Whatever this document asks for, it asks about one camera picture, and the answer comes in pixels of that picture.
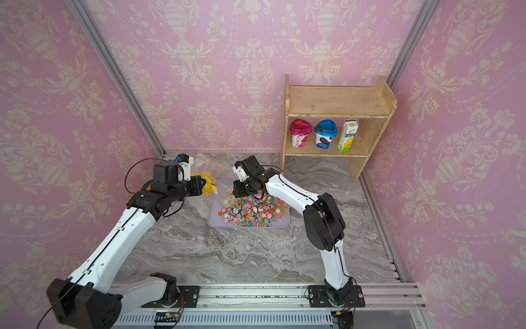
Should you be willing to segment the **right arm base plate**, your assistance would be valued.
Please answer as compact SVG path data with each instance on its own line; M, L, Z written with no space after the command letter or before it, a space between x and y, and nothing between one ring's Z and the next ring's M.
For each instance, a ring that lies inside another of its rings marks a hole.
M359 285L346 285L335 290L327 285L310 285L304 293L311 308L364 308L364 293Z

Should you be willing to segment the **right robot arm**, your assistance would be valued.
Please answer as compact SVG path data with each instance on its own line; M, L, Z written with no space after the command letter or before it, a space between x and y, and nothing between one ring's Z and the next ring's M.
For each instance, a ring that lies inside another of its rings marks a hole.
M265 169L255 156L236 162L233 172L238 176L233 183L234 197L262 192L282 200L303 216L308 240L321 253L327 297L338 307L350 302L355 280L345 263L345 222L334 198L329 193L318 195L302 189L275 167Z

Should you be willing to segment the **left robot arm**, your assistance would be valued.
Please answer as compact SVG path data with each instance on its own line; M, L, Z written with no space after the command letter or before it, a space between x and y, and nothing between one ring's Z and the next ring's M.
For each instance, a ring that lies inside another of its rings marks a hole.
M182 299L177 279L154 273L133 284L112 283L142 236L166 215L174 202L200 196L204 178L191 174L194 159L180 154L153 168L153 178L134 193L121 218L95 251L66 279L47 288L50 312L72 328L112 328L120 315L152 302L172 307Z

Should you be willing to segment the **candy ziploc bag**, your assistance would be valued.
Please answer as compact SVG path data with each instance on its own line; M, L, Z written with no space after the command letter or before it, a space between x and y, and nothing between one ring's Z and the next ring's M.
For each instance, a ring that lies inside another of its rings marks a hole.
M212 177L215 177L227 171L227 165L221 159L218 160L215 154L198 153L194 157L194 163L192 164L193 173L208 172Z
M212 202L228 204L235 200L233 180L213 178L212 174L207 171L199 172L199 175L205 180L203 195L208 196Z

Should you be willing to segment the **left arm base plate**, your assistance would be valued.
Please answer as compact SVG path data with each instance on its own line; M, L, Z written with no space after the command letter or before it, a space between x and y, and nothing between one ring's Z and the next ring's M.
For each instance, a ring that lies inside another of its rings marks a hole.
M196 308L199 292L200 286L196 285L172 286L155 304L163 308Z

